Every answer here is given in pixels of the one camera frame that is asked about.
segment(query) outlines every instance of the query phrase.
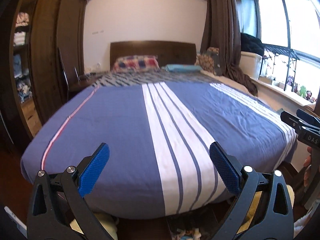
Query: blue bedspread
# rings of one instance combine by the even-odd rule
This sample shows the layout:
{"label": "blue bedspread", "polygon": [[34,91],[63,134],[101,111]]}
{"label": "blue bedspread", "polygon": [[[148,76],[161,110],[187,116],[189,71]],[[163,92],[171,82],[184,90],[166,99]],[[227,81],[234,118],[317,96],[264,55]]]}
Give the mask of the blue bedspread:
{"label": "blue bedspread", "polygon": [[40,169],[63,172],[105,142],[110,159],[85,197],[88,205],[151,219],[201,207],[223,193],[208,155],[214,141],[242,165],[271,172],[291,161],[296,134],[268,106],[220,83],[89,87],[43,126],[21,169],[33,182]]}

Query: hand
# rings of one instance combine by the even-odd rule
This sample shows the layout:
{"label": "hand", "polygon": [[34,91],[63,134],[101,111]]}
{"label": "hand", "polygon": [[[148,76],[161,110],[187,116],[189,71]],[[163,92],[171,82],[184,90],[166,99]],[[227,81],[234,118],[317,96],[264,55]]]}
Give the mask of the hand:
{"label": "hand", "polygon": [[[311,154],[312,152],[312,148],[310,146],[308,146],[307,148],[308,150],[308,153]],[[303,177],[303,185],[305,187],[307,187],[309,185],[309,177],[310,177],[310,173],[311,173],[311,155],[308,156],[308,158],[305,160],[304,164],[303,164],[304,167],[307,167],[305,173],[304,173],[304,177]]]}

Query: headboard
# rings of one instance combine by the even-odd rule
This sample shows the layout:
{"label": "headboard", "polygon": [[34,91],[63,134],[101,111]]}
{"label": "headboard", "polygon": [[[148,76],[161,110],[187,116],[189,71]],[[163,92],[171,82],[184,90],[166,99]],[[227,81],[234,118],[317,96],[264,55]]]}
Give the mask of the headboard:
{"label": "headboard", "polygon": [[196,45],[175,41],[121,41],[110,46],[110,70],[119,57],[133,55],[158,56],[159,67],[167,64],[193,65],[196,62]]}

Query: green stuffed toy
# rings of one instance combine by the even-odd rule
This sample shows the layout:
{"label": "green stuffed toy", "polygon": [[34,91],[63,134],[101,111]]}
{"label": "green stuffed toy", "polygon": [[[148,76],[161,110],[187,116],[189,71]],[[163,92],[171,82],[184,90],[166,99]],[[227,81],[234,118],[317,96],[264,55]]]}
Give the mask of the green stuffed toy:
{"label": "green stuffed toy", "polygon": [[307,89],[305,86],[301,86],[300,88],[300,96],[302,96],[303,98],[307,97]]}

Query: white plastic bin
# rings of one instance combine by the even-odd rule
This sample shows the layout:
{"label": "white plastic bin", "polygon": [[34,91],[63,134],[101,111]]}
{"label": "white plastic bin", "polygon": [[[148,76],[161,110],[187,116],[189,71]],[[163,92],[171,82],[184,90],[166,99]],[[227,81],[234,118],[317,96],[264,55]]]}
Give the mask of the white plastic bin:
{"label": "white plastic bin", "polygon": [[258,79],[260,74],[262,57],[252,52],[241,51],[240,68],[244,74]]}

